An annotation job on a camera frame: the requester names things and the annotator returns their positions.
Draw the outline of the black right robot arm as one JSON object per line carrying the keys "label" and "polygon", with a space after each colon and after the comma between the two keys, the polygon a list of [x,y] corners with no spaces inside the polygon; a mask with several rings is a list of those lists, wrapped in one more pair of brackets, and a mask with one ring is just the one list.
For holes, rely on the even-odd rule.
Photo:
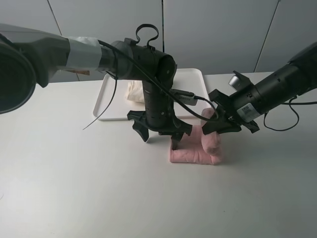
{"label": "black right robot arm", "polygon": [[242,126],[255,133],[260,129],[256,118],[280,105],[291,106],[295,98],[316,89],[317,45],[306,47],[257,84],[235,71],[229,85],[235,89],[230,96],[217,89],[209,93],[209,99],[217,104],[217,115],[202,127],[205,135],[239,132]]}

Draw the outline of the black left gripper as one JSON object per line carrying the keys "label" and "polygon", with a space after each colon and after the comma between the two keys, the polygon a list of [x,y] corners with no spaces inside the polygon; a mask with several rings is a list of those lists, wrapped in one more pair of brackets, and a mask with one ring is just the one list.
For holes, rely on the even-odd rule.
{"label": "black left gripper", "polygon": [[171,148],[176,150],[183,134],[190,135],[192,125],[178,119],[174,113],[150,114],[147,111],[129,111],[128,120],[133,120],[132,128],[144,142],[149,139],[149,130],[162,135],[171,135]]}

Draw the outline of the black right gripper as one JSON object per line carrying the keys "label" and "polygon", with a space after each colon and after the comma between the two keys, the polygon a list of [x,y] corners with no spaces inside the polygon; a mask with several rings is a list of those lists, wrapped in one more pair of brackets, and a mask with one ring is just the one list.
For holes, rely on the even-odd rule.
{"label": "black right gripper", "polygon": [[221,93],[217,89],[209,93],[209,99],[217,104],[215,110],[218,113],[218,119],[211,117],[203,127],[203,134],[218,134],[240,132],[241,126],[246,127],[251,133],[259,131],[259,126],[255,121],[245,122],[234,109],[229,96]]}

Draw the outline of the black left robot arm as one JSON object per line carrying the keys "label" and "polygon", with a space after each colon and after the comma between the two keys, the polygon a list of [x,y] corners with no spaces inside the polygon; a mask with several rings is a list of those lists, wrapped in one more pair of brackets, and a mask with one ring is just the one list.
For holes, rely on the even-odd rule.
{"label": "black left robot arm", "polygon": [[91,37],[63,37],[8,24],[0,26],[0,111],[20,108],[35,87],[46,87],[59,70],[105,71],[115,80],[139,80],[143,85],[144,111],[130,111],[133,129],[144,141],[149,131],[169,135],[172,148],[192,126],[178,119],[172,91],[177,65],[172,56],[138,41],[112,44]]}

